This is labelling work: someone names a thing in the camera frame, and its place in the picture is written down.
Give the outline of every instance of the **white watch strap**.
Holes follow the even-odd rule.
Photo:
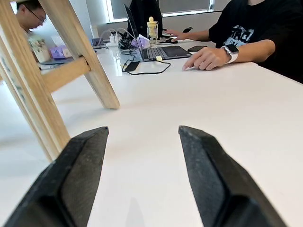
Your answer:
[[[237,53],[231,53],[230,50],[226,46],[223,46],[222,48],[232,57],[232,59],[230,59],[230,61],[227,62],[226,64],[232,63],[235,60],[237,60],[237,58],[238,58]]]

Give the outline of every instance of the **window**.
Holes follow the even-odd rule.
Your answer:
[[[127,21],[124,4],[132,0],[106,0],[109,22]],[[158,0],[163,17],[197,14],[212,11],[214,0]]]

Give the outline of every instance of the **black laptop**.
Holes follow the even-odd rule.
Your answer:
[[[139,36],[138,30],[136,28],[134,18],[132,15],[131,10],[124,4],[129,24],[132,28],[133,34],[135,38]],[[142,44],[138,43],[136,40],[138,47],[140,48]],[[155,61],[157,56],[161,56],[163,60],[169,60],[169,59],[178,59],[178,58],[188,58],[191,56],[191,53],[184,50],[180,46],[167,46],[167,47],[157,47],[157,48],[147,48],[142,49],[139,51],[141,58],[143,61]]]

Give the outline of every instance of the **glasses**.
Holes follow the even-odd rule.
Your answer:
[[[42,23],[44,23],[46,21],[46,18],[45,19],[41,19],[40,17],[38,17],[35,13],[33,13],[33,11],[31,11],[26,5],[24,5],[25,8],[28,9],[28,11],[30,11],[36,18],[38,18]]]

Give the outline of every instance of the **wooden easel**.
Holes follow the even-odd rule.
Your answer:
[[[0,75],[47,158],[54,160],[70,136],[52,92],[84,74],[105,108],[117,109],[120,104],[69,0],[39,1],[74,61],[42,75],[11,8],[11,0],[0,0]]]

